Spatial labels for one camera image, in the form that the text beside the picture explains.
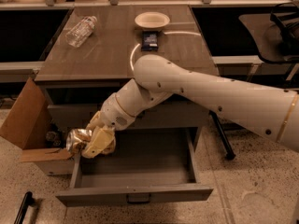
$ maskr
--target box flap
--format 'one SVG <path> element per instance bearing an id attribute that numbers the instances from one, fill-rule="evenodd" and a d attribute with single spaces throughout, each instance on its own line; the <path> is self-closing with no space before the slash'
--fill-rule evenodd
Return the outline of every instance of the box flap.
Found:
<path id="1" fill-rule="evenodd" d="M 20 161 L 62 161 L 72 158 L 65 148 L 26 149 L 21 153 Z"/>
<path id="2" fill-rule="evenodd" d="M 21 149 L 43 148 L 50 122 L 45 96 L 28 78 L 0 129 L 0 136 Z"/>

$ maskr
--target desk top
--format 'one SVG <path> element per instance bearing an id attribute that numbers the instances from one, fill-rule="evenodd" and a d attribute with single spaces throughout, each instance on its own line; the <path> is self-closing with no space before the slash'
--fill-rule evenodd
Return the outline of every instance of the desk top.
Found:
<path id="1" fill-rule="evenodd" d="M 141 51 L 138 46 L 142 42 L 142 30 L 135 25 L 135 17 L 147 11 L 162 12 L 170 18 L 170 23 L 158 35 L 157 52 Z M 93 34 L 75 49 L 66 43 L 65 34 L 84 16 L 96 16 L 98 23 Z M 36 81 L 131 78 L 131 65 L 149 53 L 189 70 L 218 74 L 186 5 L 76 7 Z"/>

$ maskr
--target drawer handle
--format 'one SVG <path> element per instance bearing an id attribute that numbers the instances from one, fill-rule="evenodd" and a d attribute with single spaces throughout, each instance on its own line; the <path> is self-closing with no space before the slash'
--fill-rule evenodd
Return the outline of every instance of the drawer handle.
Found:
<path id="1" fill-rule="evenodd" d="M 127 194 L 127 203 L 128 204 L 148 204 L 151 201 L 151 195 L 148 194 Z"/>

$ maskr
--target desk leg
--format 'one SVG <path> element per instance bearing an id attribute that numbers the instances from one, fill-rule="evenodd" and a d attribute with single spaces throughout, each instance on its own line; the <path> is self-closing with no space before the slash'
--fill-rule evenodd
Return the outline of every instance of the desk leg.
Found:
<path id="1" fill-rule="evenodd" d="M 233 149 L 231 147 L 231 144 L 228 141 L 223 128 L 221 127 L 221 123 L 220 123 L 220 121 L 218 119 L 217 114 L 214 113 L 214 112 L 212 112 L 212 111 L 210 111 L 210 115 L 211 115 L 211 117 L 214 120 L 216 128 L 217 128 L 217 130 L 219 132 L 219 135 L 221 136 L 221 140 L 222 140 L 222 142 L 224 144 L 224 147 L 225 147 L 225 150 L 226 150 L 226 159 L 229 160 L 229 161 L 231 161 L 231 160 L 233 160 L 235 158 L 235 154 L 234 154 L 234 151 L 233 151 Z"/>
<path id="2" fill-rule="evenodd" d="M 251 68 L 249 70 L 249 74 L 248 74 L 247 79 L 246 79 L 247 82 L 251 82 L 253 76 L 256 74 L 256 72 L 257 72 L 257 70 L 259 69 L 260 66 L 261 66 L 260 63 L 253 63 L 251 65 Z"/>
<path id="3" fill-rule="evenodd" d="M 298 69 L 299 69 L 299 63 L 291 64 L 291 66 L 289 67 L 289 70 L 286 73 L 287 78 L 286 78 L 286 82 L 284 84 L 285 88 L 288 88 L 288 86 L 291 84 L 292 78 L 297 73 Z"/>

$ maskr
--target terrazzo floor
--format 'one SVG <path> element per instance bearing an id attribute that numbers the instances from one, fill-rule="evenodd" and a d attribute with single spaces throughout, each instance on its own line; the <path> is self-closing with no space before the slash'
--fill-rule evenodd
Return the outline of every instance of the terrazzo floor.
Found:
<path id="1" fill-rule="evenodd" d="M 1 106 L 0 126 L 9 110 Z M 0 224 L 14 222 L 28 190 L 36 205 L 23 223 L 296 223 L 299 153 L 246 130 L 227 136 L 236 154 L 232 161 L 224 158 L 212 120 L 196 149 L 201 183 L 214 189 L 206 202 L 68 208 L 55 193 L 67 189 L 70 176 L 46 176 L 35 164 L 20 163 L 21 150 L 0 137 Z"/>

